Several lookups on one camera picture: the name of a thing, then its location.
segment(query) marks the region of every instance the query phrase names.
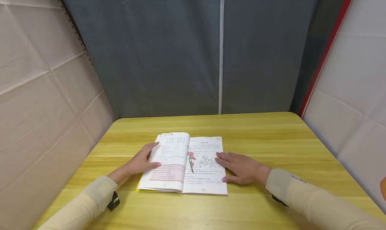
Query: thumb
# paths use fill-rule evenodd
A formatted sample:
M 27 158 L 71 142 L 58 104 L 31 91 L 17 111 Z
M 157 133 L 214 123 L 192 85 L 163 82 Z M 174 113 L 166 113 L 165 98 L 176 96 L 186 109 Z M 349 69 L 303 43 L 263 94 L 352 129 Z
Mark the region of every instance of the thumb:
M 160 167 L 160 166 L 161 166 L 161 163 L 159 163 L 159 162 L 147 163 L 146 169 L 147 169 L 147 170 L 155 169 L 155 168 L 158 168 L 158 167 Z
M 241 184 L 240 178 L 238 176 L 226 176 L 222 179 L 223 182 L 233 182 L 236 184 Z

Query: book page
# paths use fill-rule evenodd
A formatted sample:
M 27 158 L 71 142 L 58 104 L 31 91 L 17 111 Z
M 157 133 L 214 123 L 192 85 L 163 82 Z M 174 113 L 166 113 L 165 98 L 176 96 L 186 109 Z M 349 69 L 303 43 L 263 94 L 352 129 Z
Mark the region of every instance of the book page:
M 223 152 L 221 137 L 190 138 L 182 193 L 228 195 L 222 181 L 225 168 L 215 161 L 216 152 Z
M 163 133 L 149 157 L 149 162 L 160 162 L 156 169 L 143 173 L 139 189 L 181 191 L 183 188 L 186 158 L 190 136 L 188 133 Z

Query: sleeve cuff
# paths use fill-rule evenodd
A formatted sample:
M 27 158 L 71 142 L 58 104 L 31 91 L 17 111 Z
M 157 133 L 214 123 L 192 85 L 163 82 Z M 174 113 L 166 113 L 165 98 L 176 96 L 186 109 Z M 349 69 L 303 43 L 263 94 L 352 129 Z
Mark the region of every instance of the sleeve cuff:
M 83 190 L 82 193 L 88 195 L 98 207 L 94 217 L 105 210 L 117 187 L 118 185 L 112 179 L 101 176 Z
M 292 180 L 295 179 L 301 180 L 283 169 L 272 169 L 267 178 L 266 189 L 277 199 L 288 205 L 287 192 Z

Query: long sleeve shirt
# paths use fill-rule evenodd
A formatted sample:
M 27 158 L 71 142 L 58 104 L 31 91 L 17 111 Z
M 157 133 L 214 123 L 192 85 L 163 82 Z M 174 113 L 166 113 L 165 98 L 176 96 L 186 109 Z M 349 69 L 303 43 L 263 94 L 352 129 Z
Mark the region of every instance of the long sleeve shirt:
M 104 211 L 116 189 L 112 179 L 99 177 L 38 230 L 82 229 Z M 272 169 L 266 189 L 321 229 L 386 229 L 386 224 L 372 215 L 282 169 Z

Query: yellow table top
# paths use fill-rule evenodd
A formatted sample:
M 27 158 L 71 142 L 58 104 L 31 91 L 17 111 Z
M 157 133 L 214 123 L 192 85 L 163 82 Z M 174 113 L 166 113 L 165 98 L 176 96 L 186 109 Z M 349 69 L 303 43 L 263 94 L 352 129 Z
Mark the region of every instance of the yellow table top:
M 69 180 L 35 228 L 84 187 L 127 162 L 157 134 L 222 136 L 224 151 L 246 154 L 290 171 L 385 221 L 385 215 L 295 114 L 251 113 L 115 121 Z M 117 190 L 121 201 L 86 229 L 311 229 L 304 217 L 275 202 L 259 185 L 228 184 L 229 196 L 135 192 L 140 175 Z

